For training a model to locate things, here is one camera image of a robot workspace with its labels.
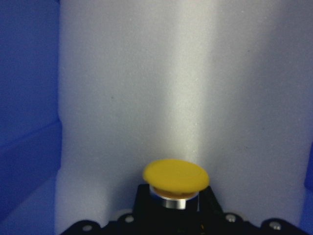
silver metal base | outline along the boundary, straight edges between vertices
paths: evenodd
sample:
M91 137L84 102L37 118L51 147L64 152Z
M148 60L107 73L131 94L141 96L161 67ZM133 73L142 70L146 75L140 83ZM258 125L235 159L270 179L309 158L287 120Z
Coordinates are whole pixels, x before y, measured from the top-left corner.
M198 199L198 192L195 193L192 197L188 198L169 198L162 195L159 195L155 189L150 185L150 195L152 198L163 207L169 208L169 209L178 209L178 210L184 210L186 209L188 203L192 202L193 200Z

black mount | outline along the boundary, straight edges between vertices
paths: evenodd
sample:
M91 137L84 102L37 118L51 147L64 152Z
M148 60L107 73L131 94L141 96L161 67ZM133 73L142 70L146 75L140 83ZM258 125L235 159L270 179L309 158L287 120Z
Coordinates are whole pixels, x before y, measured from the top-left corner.
M103 228L93 221L79 221L61 235L307 235L282 219L266 220L259 228L223 212L211 187L199 192L195 202L184 210L165 208L155 203L149 185L143 184L138 186L132 213Z

blue wall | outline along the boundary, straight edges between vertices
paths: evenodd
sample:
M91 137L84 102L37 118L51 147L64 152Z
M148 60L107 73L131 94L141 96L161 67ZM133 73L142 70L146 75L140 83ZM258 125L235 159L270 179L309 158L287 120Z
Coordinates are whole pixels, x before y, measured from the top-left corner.
M58 31L58 1L0 1L0 234L53 234Z
M307 190L300 227L308 233L313 234L313 144L311 146L305 187Z

white foam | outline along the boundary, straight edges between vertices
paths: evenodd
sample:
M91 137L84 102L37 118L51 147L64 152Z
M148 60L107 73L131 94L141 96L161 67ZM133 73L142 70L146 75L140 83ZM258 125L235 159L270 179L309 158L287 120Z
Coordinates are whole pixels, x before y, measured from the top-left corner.
M223 208L297 224L312 141L312 3L61 1L56 233L131 208L144 166L204 167Z

